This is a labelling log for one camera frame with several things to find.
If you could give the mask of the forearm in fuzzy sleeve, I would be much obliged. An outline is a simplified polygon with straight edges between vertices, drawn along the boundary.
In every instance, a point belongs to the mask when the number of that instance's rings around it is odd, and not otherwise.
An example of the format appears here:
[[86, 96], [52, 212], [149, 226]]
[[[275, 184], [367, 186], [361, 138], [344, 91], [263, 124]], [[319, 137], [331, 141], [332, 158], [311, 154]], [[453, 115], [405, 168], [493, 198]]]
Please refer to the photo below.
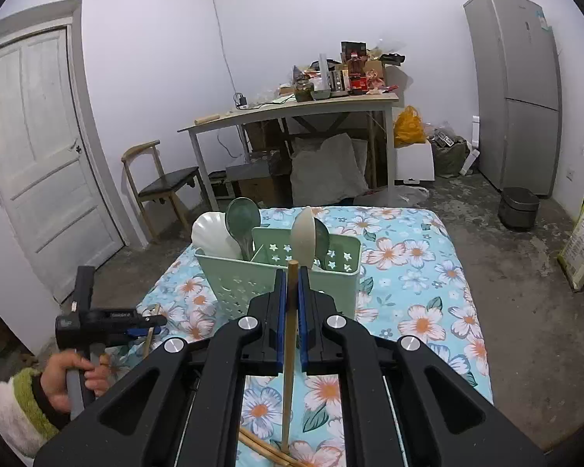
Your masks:
[[34, 458], [59, 433], [41, 387], [41, 372], [26, 368], [0, 382], [0, 436], [9, 447]]

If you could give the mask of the person's left hand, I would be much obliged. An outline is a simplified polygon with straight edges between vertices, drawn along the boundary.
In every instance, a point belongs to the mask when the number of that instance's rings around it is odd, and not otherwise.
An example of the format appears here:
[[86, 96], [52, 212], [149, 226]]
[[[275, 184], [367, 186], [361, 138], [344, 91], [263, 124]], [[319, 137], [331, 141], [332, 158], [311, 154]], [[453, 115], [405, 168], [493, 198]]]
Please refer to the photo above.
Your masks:
[[52, 354], [41, 375], [41, 387], [51, 407], [59, 413], [70, 412], [70, 400], [67, 390], [67, 372], [71, 369], [84, 372], [84, 386], [95, 393], [103, 395], [111, 386], [111, 358], [103, 353], [97, 362], [91, 362], [77, 352], [66, 350]]

